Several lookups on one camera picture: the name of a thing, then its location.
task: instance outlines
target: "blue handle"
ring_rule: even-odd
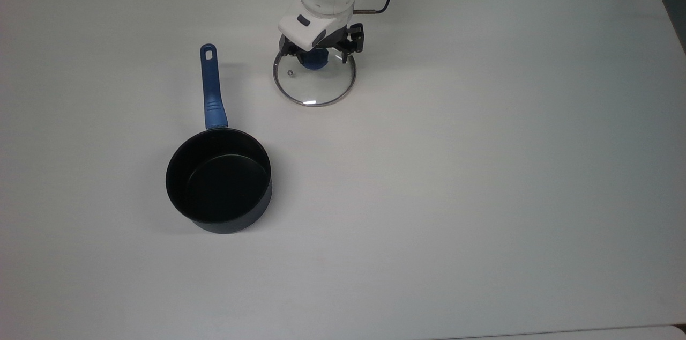
[[[226,111],[221,102],[217,49],[212,44],[200,48],[200,65],[203,67],[203,94],[205,100],[205,128],[228,127]]]

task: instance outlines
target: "metal rim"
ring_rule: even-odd
[[[351,89],[353,89],[353,86],[355,85],[355,81],[357,79],[357,64],[355,64],[355,58],[353,55],[348,56],[348,62],[350,62],[353,65],[353,80],[350,82],[350,85],[348,86],[348,89],[345,90],[340,96],[337,98],[331,100],[331,101],[326,101],[324,103],[316,103],[313,105],[306,105],[302,101],[297,100],[296,98],[293,98],[293,96],[289,95],[286,93],[284,88],[281,86],[281,83],[279,83],[279,61],[281,60],[281,54],[277,54],[277,58],[274,59],[274,67],[272,68],[272,74],[274,75],[274,82],[277,84],[277,87],[279,88],[279,91],[284,94],[290,101],[293,101],[294,103],[297,103],[301,106],[309,106],[309,107],[318,107],[318,106],[328,106],[332,105],[333,103],[337,103],[338,101],[342,100],[345,98],[345,96],[348,96],[348,93],[350,93]]]

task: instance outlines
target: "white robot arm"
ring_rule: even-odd
[[[311,51],[322,40],[341,30],[343,33],[336,35],[333,43],[343,39],[343,35],[347,39],[345,29],[353,15],[354,4],[355,0],[294,0],[281,18],[279,30],[285,39],[304,52]]]

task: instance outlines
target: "table surface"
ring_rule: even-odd
[[[674,326],[658,326],[504,336],[498,340],[686,340],[686,334]]]
[[[358,81],[272,81],[291,0],[0,0],[5,337],[403,340],[686,321],[686,56],[661,0],[393,0]],[[357,0],[379,8],[385,0]],[[199,47],[274,194],[181,216]]]

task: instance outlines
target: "black saucepan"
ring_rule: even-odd
[[[262,145],[228,127],[214,45],[201,47],[200,63],[206,130],[174,153],[167,167],[167,193],[196,225],[228,234],[252,225],[267,209],[272,171]]]

